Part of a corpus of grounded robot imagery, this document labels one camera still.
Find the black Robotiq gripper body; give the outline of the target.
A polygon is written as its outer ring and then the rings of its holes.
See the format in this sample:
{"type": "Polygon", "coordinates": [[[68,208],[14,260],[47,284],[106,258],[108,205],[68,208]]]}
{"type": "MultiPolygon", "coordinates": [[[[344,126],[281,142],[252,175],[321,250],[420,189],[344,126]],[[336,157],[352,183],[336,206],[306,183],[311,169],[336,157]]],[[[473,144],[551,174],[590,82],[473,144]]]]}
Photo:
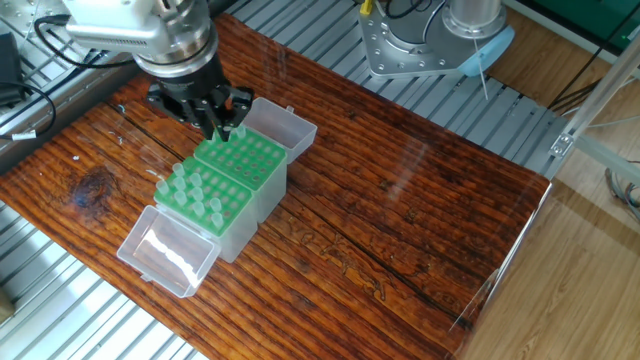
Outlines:
{"type": "Polygon", "coordinates": [[[218,55],[174,64],[146,63],[146,72],[155,79],[148,90],[148,100],[153,103],[180,105],[206,100],[221,105],[232,94],[218,55]]]}

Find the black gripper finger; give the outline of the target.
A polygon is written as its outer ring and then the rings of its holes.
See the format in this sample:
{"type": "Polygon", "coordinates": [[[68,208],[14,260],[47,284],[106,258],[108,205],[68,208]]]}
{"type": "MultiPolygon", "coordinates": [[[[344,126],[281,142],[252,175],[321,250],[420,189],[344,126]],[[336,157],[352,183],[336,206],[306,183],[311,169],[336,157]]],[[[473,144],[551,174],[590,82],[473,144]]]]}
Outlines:
{"type": "Polygon", "coordinates": [[[207,140],[215,137],[216,117],[211,110],[211,102],[207,99],[179,100],[164,93],[159,85],[150,85],[147,101],[156,110],[181,124],[190,124],[199,129],[207,140]]]}
{"type": "Polygon", "coordinates": [[[217,88],[215,90],[215,126],[222,141],[238,128],[252,108],[252,88],[217,88]]]}

